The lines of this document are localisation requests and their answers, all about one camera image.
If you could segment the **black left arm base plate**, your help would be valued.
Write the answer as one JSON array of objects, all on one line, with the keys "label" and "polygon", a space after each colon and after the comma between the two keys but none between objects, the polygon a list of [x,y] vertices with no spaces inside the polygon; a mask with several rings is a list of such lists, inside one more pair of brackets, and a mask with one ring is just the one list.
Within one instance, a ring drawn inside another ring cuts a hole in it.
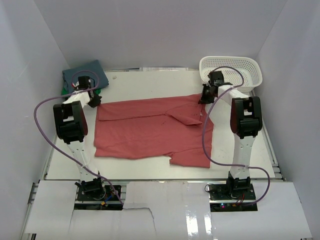
[{"label": "black left arm base plate", "polygon": [[74,210],[121,211],[123,206],[115,191],[110,185],[105,185],[103,188],[104,190],[97,193],[85,193],[81,188],[78,188]]}]

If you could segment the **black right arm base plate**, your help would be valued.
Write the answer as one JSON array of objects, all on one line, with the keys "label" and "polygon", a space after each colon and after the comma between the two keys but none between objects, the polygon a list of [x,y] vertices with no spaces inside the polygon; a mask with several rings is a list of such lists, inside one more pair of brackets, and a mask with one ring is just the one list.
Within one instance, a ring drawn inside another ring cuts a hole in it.
[{"label": "black right arm base plate", "polygon": [[248,190],[229,193],[226,184],[208,183],[204,191],[209,194],[209,205],[212,213],[256,212],[258,211],[254,187]]}]

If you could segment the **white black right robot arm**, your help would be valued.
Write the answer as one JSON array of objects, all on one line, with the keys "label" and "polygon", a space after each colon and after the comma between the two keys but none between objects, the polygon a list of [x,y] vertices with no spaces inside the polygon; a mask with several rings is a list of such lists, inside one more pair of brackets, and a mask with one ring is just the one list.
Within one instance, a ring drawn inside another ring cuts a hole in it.
[{"label": "white black right robot arm", "polygon": [[233,86],[225,82],[220,67],[212,70],[209,74],[208,83],[203,84],[200,105],[212,104],[214,107],[219,100],[230,105],[230,129],[234,136],[233,161],[231,164],[219,163],[211,159],[205,147],[205,131],[209,121],[209,113],[205,117],[202,130],[202,149],[210,162],[224,167],[230,167],[226,183],[222,186],[212,187],[216,193],[226,194],[236,200],[245,192],[250,191],[250,160],[253,143],[263,127],[261,100],[257,96],[248,96],[237,90],[244,84],[244,77],[239,70],[241,84]]}]

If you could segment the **red t shirt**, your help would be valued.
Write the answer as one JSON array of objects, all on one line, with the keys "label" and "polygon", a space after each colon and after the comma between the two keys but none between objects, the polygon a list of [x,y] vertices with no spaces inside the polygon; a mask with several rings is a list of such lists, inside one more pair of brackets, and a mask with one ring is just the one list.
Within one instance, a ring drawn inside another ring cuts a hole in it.
[{"label": "red t shirt", "polygon": [[95,157],[169,157],[171,165],[210,168],[214,124],[200,94],[128,100],[98,106]]}]

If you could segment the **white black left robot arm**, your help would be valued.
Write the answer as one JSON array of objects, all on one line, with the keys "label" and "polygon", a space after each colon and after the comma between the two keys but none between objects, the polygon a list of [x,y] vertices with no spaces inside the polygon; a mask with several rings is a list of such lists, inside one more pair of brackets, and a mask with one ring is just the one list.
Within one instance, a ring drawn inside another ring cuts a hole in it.
[{"label": "white black left robot arm", "polygon": [[86,151],[85,137],[88,135],[88,125],[83,108],[95,108],[101,104],[101,97],[92,90],[92,79],[89,76],[78,77],[74,86],[74,95],[63,103],[53,106],[55,129],[59,139],[71,150],[77,164],[80,182],[76,185],[81,192],[94,199],[101,200],[106,194],[106,187],[97,175],[98,169],[91,162],[90,154]]}]

